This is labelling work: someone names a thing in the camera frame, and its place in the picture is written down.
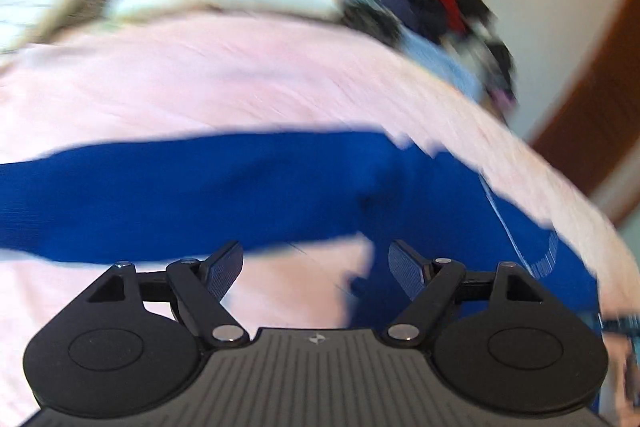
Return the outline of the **blue knit sweater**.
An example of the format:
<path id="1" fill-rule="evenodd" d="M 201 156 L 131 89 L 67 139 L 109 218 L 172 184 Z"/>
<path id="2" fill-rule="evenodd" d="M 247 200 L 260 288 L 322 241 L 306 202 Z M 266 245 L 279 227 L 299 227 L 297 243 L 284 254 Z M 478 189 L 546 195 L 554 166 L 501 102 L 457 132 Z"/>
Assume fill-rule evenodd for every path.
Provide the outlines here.
<path id="1" fill-rule="evenodd" d="M 166 268 L 362 234 L 344 329 L 259 329 L 207 348 Z M 466 275 L 433 336 L 392 346 L 403 241 Z M 558 234 L 448 153 L 375 132 L 91 145 L 1 168 L 1 244 L 104 273 L 30 340 L 35 426 L 597 426 L 608 370 L 597 284 Z"/>

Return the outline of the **pile of dark and red clothes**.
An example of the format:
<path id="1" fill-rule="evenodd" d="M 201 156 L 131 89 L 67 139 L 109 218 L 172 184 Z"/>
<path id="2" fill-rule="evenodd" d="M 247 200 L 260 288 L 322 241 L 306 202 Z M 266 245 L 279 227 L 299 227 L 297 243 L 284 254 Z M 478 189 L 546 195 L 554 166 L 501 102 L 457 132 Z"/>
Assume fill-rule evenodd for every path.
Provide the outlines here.
<path id="1" fill-rule="evenodd" d="M 400 31 L 408 28 L 480 80 L 484 93 L 476 103 L 499 116 L 516 105 L 513 56 L 496 35 L 495 14 L 484 0 L 345 0 L 343 23 L 400 54 Z"/>

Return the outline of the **pink bed blanket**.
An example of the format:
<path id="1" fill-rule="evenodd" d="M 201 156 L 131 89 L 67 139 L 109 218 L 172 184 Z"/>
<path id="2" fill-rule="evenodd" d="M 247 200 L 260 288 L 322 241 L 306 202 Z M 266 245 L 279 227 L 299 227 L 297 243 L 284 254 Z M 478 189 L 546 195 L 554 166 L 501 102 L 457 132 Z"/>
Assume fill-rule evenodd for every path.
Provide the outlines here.
<path id="1" fill-rule="evenodd" d="M 66 32 L 1 69 L 1 162 L 100 141 L 292 127 L 375 127 L 446 147 L 552 227 L 596 274 L 605 317 L 639 313 L 639 269 L 600 210 L 476 103 L 360 32 L 291 17 L 201 12 Z M 259 326 L 346 321 L 361 237 L 247 255 L 224 304 Z M 38 409 L 23 373 L 32 336 L 105 271 L 1 251 L 1 426 Z"/>

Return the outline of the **light blue knit blanket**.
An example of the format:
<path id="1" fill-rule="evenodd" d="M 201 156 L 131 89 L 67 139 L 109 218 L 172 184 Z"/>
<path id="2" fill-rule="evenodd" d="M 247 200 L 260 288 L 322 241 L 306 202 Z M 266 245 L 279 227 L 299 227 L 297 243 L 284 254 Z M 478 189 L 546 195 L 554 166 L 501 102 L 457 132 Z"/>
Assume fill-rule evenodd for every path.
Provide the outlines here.
<path id="1" fill-rule="evenodd" d="M 399 51 L 409 60 L 456 88 L 464 96 L 479 102 L 483 86 L 469 69 L 450 56 L 443 48 L 408 28 L 401 28 Z"/>

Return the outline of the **brown wooden door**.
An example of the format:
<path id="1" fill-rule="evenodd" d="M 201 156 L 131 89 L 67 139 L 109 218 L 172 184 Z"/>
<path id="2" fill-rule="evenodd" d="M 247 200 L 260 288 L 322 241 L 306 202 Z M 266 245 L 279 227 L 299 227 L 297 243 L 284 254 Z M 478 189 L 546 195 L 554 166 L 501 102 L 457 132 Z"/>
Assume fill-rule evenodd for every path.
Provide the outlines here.
<path id="1" fill-rule="evenodd" d="M 589 196 L 639 140 L 639 0 L 623 0 L 532 149 Z"/>

